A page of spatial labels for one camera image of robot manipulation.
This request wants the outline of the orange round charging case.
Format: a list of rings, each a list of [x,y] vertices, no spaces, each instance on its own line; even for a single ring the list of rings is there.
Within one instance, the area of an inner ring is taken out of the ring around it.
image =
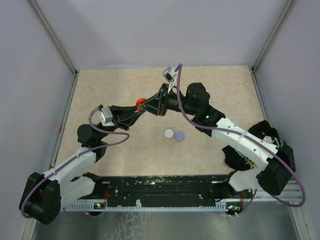
[[[137,109],[139,112],[142,111],[142,109],[141,109],[141,104],[143,104],[146,100],[147,100],[146,98],[139,98],[139,99],[136,101],[136,103],[135,103],[136,109]]]

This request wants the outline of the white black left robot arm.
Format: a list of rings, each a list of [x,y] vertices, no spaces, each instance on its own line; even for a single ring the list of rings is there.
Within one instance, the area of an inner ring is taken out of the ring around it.
[[[61,164],[28,177],[19,204],[21,215],[47,225],[76,200],[89,195],[101,197],[104,186],[100,177],[82,172],[97,163],[108,147],[127,141],[127,131],[144,113],[137,106],[96,107],[88,123],[77,130],[81,147]]]

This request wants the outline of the purple round charging case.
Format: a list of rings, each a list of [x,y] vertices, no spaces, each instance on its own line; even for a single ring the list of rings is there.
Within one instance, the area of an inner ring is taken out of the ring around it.
[[[185,134],[183,132],[176,132],[174,134],[174,139],[178,142],[181,142],[185,139]]]

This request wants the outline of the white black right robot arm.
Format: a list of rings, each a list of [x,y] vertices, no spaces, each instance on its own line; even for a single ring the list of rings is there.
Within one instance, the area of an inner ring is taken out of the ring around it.
[[[224,141],[255,163],[256,168],[230,173],[219,187],[222,194],[235,198],[241,191],[257,188],[274,196],[282,193],[295,171],[290,146],[268,143],[238,127],[209,104],[210,94],[200,82],[191,83],[186,95],[177,95],[169,89],[164,83],[154,96],[137,100],[137,109],[156,116],[164,116],[168,110],[184,110],[193,116],[192,122],[200,132]]]

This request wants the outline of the white round charging case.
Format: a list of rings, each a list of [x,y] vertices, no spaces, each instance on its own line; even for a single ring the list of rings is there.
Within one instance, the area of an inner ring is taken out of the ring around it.
[[[164,136],[168,139],[172,138],[174,136],[174,131],[172,129],[166,129],[164,131]]]

